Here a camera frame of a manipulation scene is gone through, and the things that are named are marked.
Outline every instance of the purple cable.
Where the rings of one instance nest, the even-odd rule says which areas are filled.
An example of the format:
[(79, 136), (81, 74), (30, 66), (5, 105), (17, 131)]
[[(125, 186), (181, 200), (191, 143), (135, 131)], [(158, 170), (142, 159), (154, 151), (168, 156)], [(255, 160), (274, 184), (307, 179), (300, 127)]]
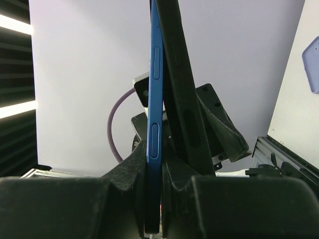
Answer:
[(135, 89), (132, 88), (129, 91), (127, 91), (124, 95), (122, 95), (119, 100), (115, 103), (115, 105), (113, 106), (113, 108), (111, 109), (111, 112), (109, 114), (109, 118), (108, 118), (108, 123), (107, 123), (107, 137), (108, 137), (108, 141), (109, 141), (109, 146), (111, 148), (111, 151), (113, 153), (113, 155), (115, 156), (116, 160), (121, 163), (123, 161), (122, 157), (120, 156), (119, 152), (117, 151), (115, 144), (114, 144), (114, 140), (113, 140), (113, 136), (112, 136), (112, 121), (113, 121), (113, 117), (115, 115), (116, 110), (118, 109), (118, 107), (121, 105), (121, 103), (131, 94), (133, 94), (135, 92)]

